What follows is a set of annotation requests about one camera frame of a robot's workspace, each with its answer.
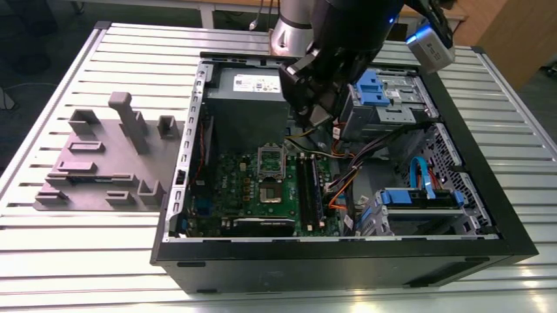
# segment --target motherboard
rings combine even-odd
[[[328,160],[285,155],[283,147],[219,154],[212,195],[193,200],[192,237],[336,236],[337,214],[324,215]]]

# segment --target open computer tower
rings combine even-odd
[[[201,54],[150,256],[182,290],[439,286],[535,255],[438,75],[371,64],[300,129],[283,61]]]

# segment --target sticker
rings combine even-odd
[[[332,139],[340,139],[340,129],[337,127],[332,128]]]
[[[235,75],[233,91],[248,93],[280,93],[280,78],[268,75]]]
[[[352,228],[352,226],[353,226],[353,221],[351,220],[351,218],[349,218],[349,216],[348,215],[344,215],[344,224],[347,225],[347,227],[349,228],[349,230],[351,230],[351,228]]]
[[[368,198],[364,195],[361,195],[359,197],[357,204],[359,205],[365,205],[367,204],[367,201],[368,201]]]
[[[392,97],[392,98],[400,98],[400,94],[398,93],[398,91],[396,90],[387,90],[387,91],[384,91],[384,94],[385,94],[385,96],[387,97]]]

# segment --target floor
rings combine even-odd
[[[57,33],[41,38],[50,57],[50,67],[37,75],[22,76],[14,73],[0,59],[0,86],[2,88],[22,83],[56,85],[98,20],[184,27],[201,26],[196,10],[86,3],[84,14],[74,15],[69,2],[52,0],[48,3],[58,24]],[[2,4],[3,2],[0,3],[0,43],[2,31],[9,28],[9,25],[3,23],[6,19],[2,18],[9,12],[5,7],[2,8]],[[247,30],[255,14],[215,12],[213,17],[216,28]],[[261,14],[256,29],[259,31],[265,30],[265,17],[267,15]],[[276,16],[271,16],[269,25],[275,22]],[[46,84],[28,84],[6,91],[17,103],[17,109],[0,110],[0,173],[9,163],[52,92],[53,86]],[[542,72],[538,72],[519,95],[552,140],[557,141],[557,79],[547,78]]]

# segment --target slotted aluminum table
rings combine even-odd
[[[0,309],[128,312],[550,312],[557,307],[555,146],[488,59],[456,49],[444,86],[535,242],[539,256],[438,289],[186,295],[148,264],[157,213],[38,212],[73,110],[116,118],[112,91],[144,119],[184,120],[198,52],[268,53],[265,33],[113,23],[94,29],[0,180]],[[377,62],[416,64],[389,42]]]

